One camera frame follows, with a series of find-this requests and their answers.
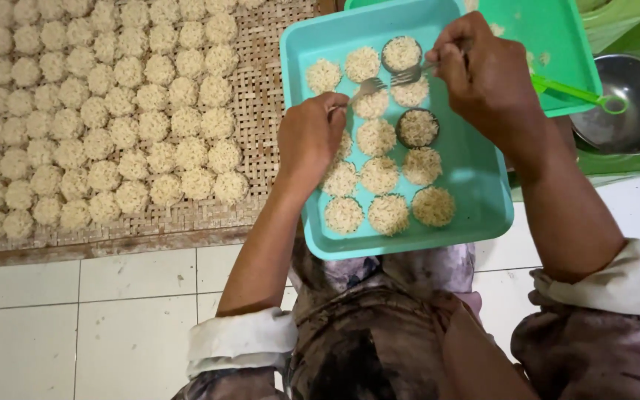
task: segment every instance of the sleeve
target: sleeve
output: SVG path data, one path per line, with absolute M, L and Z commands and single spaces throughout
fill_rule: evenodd
M 295 347 L 292 314 L 273 307 L 235 317 L 212 318 L 190 331 L 189 384 L 175 399 L 287 399 L 274 388 Z
M 511 352 L 542 399 L 640 399 L 640 241 L 573 285 L 532 273 L 540 312 L 513 332 Z

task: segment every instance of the right hand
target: right hand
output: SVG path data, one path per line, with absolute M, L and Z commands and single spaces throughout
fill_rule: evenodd
M 441 32 L 426 60 L 440 62 L 434 75 L 446 82 L 455 113 L 517 169 L 539 167 L 553 123 L 530 81 L 525 46 L 495 37 L 483 14 L 474 11 Z

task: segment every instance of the turquoise plastic tray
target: turquoise plastic tray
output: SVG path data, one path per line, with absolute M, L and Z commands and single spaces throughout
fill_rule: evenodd
M 285 105 L 290 107 L 312 97 L 305 81 L 305 70 L 318 58 L 343 65 L 347 53 L 361 46 L 380 51 L 391 38 L 409 35 L 422 49 L 430 49 L 441 30 L 464 12 L 462 2 L 452 0 L 409 0 L 388 2 L 309 19 L 290 26 L 280 41 L 281 69 Z M 389 82 L 389 73 L 382 68 L 379 78 Z M 439 119 L 441 130 L 432 147 L 441 155 L 444 174 L 434 183 L 446 188 L 456 200 L 453 221 L 442 228 L 430 228 L 410 217 L 406 231 L 393 237 L 382 236 L 367 218 L 359 230 L 342 236 L 326 228 L 325 205 L 330 196 L 316 189 L 303 208 L 302 221 L 308 247 L 320 259 L 338 260 L 360 256 L 429 249 L 457 243 L 492 239 L 505 233 L 513 222 L 513 204 L 502 153 L 448 105 L 445 84 L 431 77 L 430 95 L 421 104 Z M 359 85 L 343 77 L 337 91 L 350 95 Z M 384 117 L 396 125 L 406 108 L 394 103 Z M 356 146 L 357 127 L 363 122 L 348 113 L 347 130 L 353 138 L 352 154 L 347 159 L 359 171 L 370 158 Z M 407 153 L 401 144 L 388 156 L 398 166 Z M 404 195 L 410 206 L 421 186 L 410 184 L 404 176 L 393 193 Z M 374 195 L 357 185 L 354 195 L 367 216 Z

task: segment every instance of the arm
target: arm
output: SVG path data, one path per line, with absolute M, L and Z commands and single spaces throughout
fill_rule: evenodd
M 434 73 L 451 108 L 515 164 L 546 273 L 575 283 L 606 267 L 626 240 L 540 108 L 525 47 L 493 36 L 473 12 L 449 24 L 426 58 L 441 61 Z
M 325 93 L 287 111 L 278 132 L 278 177 L 234 263 L 217 317 L 280 306 L 300 211 L 339 148 L 347 101 Z

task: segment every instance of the left hand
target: left hand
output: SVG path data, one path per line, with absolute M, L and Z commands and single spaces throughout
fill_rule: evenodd
M 340 147 L 348 101 L 349 97 L 340 93 L 323 93 L 290 107 L 280 124 L 278 178 L 306 198 L 320 183 Z

